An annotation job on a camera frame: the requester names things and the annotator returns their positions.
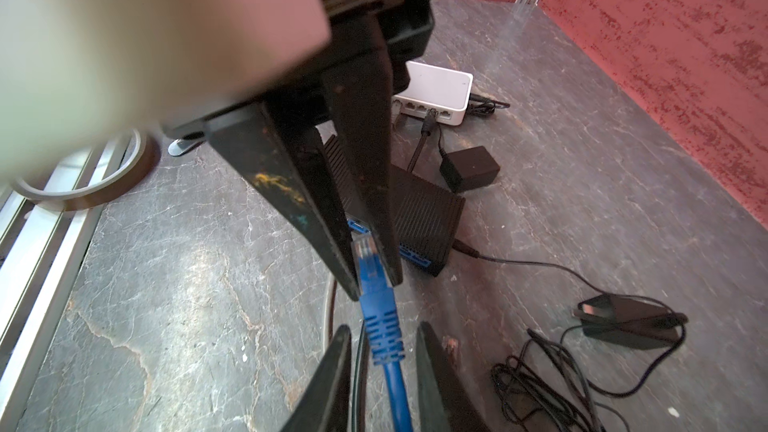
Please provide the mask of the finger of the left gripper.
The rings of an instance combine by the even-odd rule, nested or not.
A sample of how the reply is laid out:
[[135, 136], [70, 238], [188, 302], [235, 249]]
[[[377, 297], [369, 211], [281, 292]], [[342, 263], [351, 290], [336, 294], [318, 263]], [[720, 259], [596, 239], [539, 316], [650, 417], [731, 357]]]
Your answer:
[[211, 147], [311, 244], [357, 301], [351, 232], [319, 131], [304, 118], [253, 102], [203, 123]]

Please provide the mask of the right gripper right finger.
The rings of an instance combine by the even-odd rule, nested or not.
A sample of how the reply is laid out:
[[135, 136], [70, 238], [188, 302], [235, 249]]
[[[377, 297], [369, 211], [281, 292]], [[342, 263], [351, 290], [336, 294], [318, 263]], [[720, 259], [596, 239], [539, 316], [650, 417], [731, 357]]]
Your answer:
[[422, 431], [489, 431], [428, 322], [417, 330], [416, 366]]

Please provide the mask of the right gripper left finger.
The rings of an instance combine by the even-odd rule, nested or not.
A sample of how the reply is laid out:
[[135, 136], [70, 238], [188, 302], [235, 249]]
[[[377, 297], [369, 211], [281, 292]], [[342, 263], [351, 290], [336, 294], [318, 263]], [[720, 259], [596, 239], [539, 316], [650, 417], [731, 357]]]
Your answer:
[[340, 326], [282, 432], [346, 431], [351, 390], [352, 335]]

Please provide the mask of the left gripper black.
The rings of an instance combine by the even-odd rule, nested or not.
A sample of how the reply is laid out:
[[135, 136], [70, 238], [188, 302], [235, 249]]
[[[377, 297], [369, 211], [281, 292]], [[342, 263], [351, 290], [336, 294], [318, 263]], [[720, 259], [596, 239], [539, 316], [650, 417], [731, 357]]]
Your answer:
[[203, 102], [166, 119], [169, 138], [200, 138], [203, 121], [272, 93], [324, 97], [352, 183], [392, 285], [402, 283], [390, 198], [391, 97], [407, 85], [405, 63], [419, 58], [435, 26], [431, 0], [323, 0], [331, 40], [267, 91]]

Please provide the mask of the black rectangular box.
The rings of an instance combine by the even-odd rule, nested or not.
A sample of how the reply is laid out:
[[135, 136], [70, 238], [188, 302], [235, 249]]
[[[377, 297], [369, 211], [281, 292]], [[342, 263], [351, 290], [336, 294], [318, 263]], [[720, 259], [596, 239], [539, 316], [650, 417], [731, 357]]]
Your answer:
[[[356, 195], [338, 138], [330, 136], [324, 147], [348, 226], [356, 233], [367, 233], [367, 216]], [[390, 166], [390, 178], [393, 224], [400, 256], [436, 277], [446, 266], [453, 248], [465, 199], [394, 164]]]

